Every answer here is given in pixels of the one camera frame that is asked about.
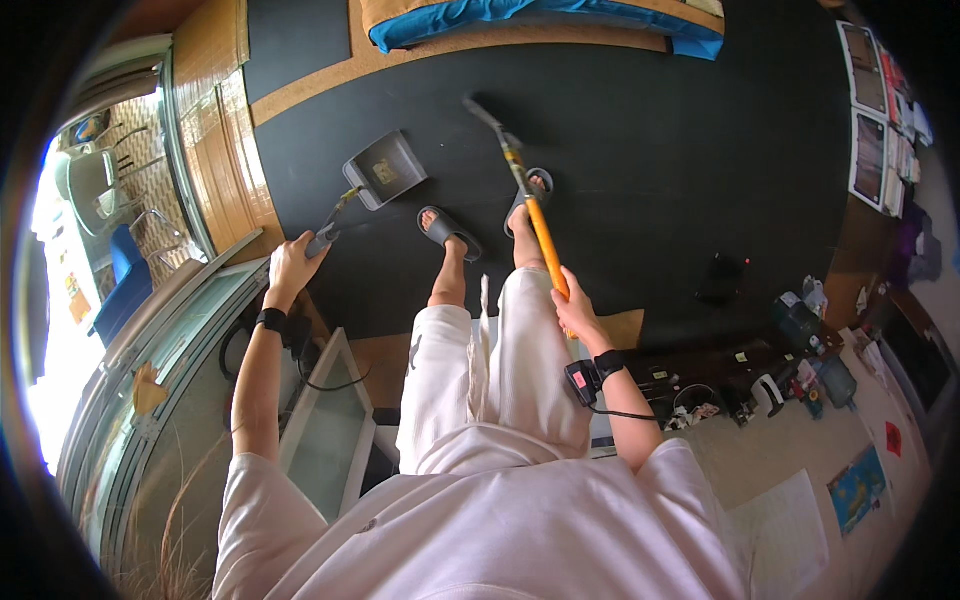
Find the leg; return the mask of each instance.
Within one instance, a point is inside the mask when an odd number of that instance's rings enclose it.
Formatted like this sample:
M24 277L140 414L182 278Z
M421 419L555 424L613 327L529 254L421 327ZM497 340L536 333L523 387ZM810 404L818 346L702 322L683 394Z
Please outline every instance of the leg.
M530 182L543 187L543 179L530 178ZM541 269L546 271L543 254L540 252L540 242L530 225L530 211L526 205L518 206L514 214L510 215L510 229L514 232L514 267L523 269Z
M432 212L425 212L423 228L430 229L435 218ZM444 249L444 265L433 284L430 300L414 320L396 436L403 474L430 472L422 461L434 442L467 423L470 382L470 314L464 308L467 244L451 236L444 242Z
M540 178L531 182L541 185ZM553 284L526 206L510 218L514 271L500 294L499 341L491 356L490 420L555 446L566 458L589 450L591 413L568 389L573 362L550 299Z
M426 305L450 304L463 308L464 299L467 297L467 281L464 279L464 255L467 254L467 244L453 236L444 242L444 248L446 250L444 265L433 283L433 292Z

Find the foot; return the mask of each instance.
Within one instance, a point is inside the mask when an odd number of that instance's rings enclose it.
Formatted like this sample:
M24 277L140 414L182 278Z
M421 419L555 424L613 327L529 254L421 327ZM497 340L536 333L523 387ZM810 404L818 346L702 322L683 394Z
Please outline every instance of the foot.
M530 182L541 190L546 189L546 184L543 182L543 178L539 175L534 175L532 178L530 178ZM521 204L515 208L514 213L510 215L509 219L507 219L507 225L509 225L510 229L513 231L516 231L516 228L518 227L529 227L527 225L528 223L530 223L530 210L527 208L526 204Z
M427 210L423 213L423 219L421 221L424 231L429 231L430 226L433 225L434 219L437 218L437 213L432 210ZM458 235L450 235L444 240L444 248L447 252L450 252L456 256L463 258L467 255L467 242L460 239Z

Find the white pants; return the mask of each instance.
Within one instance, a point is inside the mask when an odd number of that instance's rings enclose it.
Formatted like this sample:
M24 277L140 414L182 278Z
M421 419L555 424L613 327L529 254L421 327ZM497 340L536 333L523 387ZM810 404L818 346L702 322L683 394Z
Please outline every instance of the white pants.
M539 269L507 277L489 378L469 312L421 310L400 403L401 473L466 475L587 455L591 412L565 380L573 360L551 288Z

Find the poster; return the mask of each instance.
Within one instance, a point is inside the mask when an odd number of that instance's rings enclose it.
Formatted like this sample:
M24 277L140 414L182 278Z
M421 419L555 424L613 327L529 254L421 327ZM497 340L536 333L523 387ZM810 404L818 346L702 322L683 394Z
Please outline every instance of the poster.
M846 536L871 510L879 508L880 495L887 489L880 458L871 444L850 465L827 484L840 534Z

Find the hand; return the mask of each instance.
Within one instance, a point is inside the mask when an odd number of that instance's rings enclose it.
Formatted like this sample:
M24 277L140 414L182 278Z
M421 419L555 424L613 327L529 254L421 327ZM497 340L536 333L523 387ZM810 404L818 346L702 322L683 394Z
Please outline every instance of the hand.
M597 321L597 316L593 312L593 303L580 287L577 277L566 267L561 267L561 271L566 278L566 284L570 288L570 300L564 298L564 295L557 290L550 290L550 296L553 303L557 305L557 316L560 318L560 327L564 330L571 330L583 340L590 351L610 342L609 336L604 328Z
M290 312L297 294L320 269L330 252L330 246L313 258L306 257L306 246L316 237L313 231L305 231L296 242L284 242L276 247L270 257L270 289L263 300L264 308L277 308Z

